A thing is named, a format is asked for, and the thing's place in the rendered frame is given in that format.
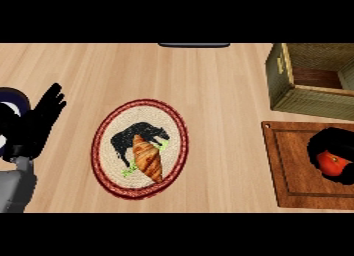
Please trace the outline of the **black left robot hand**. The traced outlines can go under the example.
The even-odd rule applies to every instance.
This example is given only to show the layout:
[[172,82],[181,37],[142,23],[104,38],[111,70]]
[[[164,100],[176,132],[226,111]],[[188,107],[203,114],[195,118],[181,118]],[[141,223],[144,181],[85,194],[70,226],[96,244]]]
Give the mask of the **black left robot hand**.
[[6,137],[3,160],[18,157],[34,160],[45,149],[54,124],[59,118],[67,101],[62,86],[55,83],[46,91],[33,110],[20,116],[12,108],[0,103],[0,133]]

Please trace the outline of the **golden brown croissant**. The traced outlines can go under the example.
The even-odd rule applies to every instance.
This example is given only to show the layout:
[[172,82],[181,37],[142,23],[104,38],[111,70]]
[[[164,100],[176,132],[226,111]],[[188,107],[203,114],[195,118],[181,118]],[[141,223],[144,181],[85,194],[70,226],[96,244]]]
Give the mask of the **golden brown croissant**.
[[138,169],[155,183],[163,182],[163,164],[160,149],[142,138],[139,134],[133,138],[133,154]]

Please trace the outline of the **oval red-rimmed woven placemat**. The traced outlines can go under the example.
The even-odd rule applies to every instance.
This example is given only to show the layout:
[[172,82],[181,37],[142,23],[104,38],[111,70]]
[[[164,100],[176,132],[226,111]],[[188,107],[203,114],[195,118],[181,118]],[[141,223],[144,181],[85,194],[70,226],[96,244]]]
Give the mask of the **oval red-rimmed woven placemat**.
[[176,181],[188,153],[188,127],[176,109],[155,99],[130,101],[111,112],[95,134],[98,181],[120,198],[150,198]]

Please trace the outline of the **green wicker basket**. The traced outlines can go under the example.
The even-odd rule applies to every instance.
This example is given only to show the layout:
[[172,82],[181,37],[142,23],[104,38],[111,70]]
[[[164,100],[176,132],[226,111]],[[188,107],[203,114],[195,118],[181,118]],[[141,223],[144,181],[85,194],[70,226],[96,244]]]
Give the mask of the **green wicker basket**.
[[354,43],[275,43],[271,109],[354,121]]

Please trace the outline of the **dark grey flat appliance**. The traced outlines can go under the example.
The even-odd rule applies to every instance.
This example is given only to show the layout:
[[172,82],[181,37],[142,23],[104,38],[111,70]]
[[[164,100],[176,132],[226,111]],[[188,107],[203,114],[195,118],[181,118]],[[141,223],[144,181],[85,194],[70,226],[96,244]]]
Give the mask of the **dark grey flat appliance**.
[[163,47],[172,48],[225,48],[231,43],[158,43]]

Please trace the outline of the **red tomato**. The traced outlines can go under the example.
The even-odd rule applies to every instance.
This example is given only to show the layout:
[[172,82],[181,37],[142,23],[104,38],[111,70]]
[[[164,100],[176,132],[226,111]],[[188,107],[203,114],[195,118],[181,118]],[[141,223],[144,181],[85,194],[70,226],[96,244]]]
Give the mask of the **red tomato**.
[[328,176],[340,176],[350,161],[334,155],[330,151],[318,155],[319,170]]

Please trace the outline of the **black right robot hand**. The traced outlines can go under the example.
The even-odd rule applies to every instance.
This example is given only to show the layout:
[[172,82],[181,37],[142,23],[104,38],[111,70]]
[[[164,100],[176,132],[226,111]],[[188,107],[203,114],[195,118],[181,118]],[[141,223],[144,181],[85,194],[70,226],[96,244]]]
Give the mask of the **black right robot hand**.
[[343,185],[354,184],[354,132],[328,127],[313,135],[308,143],[308,154],[312,165],[319,169],[318,155],[330,151],[350,161],[340,176],[322,176]]

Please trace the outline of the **brown wooden cutting board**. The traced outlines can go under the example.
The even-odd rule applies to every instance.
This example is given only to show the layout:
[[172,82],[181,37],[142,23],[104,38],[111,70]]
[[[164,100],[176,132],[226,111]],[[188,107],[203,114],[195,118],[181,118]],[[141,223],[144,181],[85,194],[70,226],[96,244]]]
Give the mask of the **brown wooden cutting board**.
[[325,179],[309,160],[309,140],[327,127],[354,132],[352,123],[262,122],[275,194],[282,208],[354,210],[354,185]]

